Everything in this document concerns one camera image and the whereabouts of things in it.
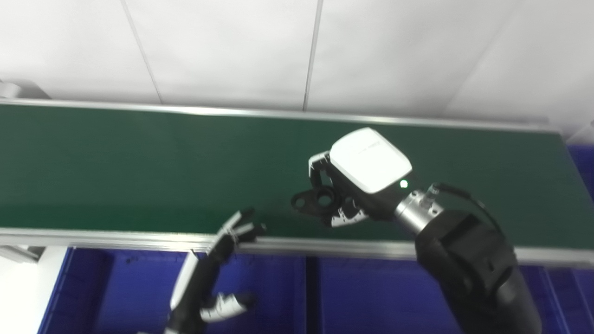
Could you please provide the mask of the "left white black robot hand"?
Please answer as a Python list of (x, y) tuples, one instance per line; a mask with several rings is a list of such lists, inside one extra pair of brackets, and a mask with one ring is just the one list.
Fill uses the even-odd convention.
[(266, 231), (250, 219), (254, 208), (236, 211), (217, 231), (203, 256), (187, 253), (170, 298), (165, 334), (202, 334), (208, 324), (236, 317), (252, 307), (252, 292), (212, 293), (220, 274), (241, 243), (253, 243)]

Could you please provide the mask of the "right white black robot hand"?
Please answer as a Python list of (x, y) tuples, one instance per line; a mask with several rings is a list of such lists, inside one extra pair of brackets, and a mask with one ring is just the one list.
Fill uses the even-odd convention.
[(367, 218), (392, 221), (398, 204), (417, 179), (410, 160), (384, 136), (369, 127), (337, 140), (330, 150), (309, 158), (309, 179), (316, 194), (329, 194), (318, 216), (329, 227)]

